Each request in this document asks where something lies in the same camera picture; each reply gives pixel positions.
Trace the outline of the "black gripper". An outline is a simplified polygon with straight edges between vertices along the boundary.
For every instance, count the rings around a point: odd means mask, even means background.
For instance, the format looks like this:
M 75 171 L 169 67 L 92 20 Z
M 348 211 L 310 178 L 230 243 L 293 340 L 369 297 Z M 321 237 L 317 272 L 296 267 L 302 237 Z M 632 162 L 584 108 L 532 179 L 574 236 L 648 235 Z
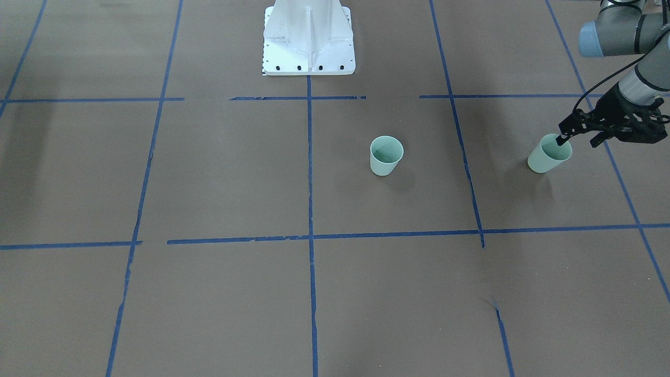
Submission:
M 558 146 L 565 145 L 574 136 L 598 131 L 589 141 L 598 148 L 608 139 L 616 138 L 627 143 L 654 144 L 667 138 L 668 116 L 660 112 L 664 100 L 652 97 L 651 105 L 637 105 L 625 98 L 618 85 L 601 98 L 593 112 L 587 116 L 568 116 L 559 124 Z

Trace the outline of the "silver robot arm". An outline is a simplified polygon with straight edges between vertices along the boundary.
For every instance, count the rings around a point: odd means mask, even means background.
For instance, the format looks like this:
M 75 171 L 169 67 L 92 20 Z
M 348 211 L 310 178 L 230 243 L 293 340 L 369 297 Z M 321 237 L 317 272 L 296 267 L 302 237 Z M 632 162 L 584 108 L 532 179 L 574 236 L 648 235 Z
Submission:
M 591 112 L 578 105 L 560 122 L 562 146 L 576 135 L 594 131 L 589 142 L 598 147 L 616 138 L 628 143 L 653 144 L 667 137 L 668 116 L 660 112 L 668 93 L 668 1 L 662 10 L 645 14 L 644 1 L 601 1 L 598 17 L 579 32 L 584 57 L 639 55 L 624 67 L 625 75 L 598 100 Z

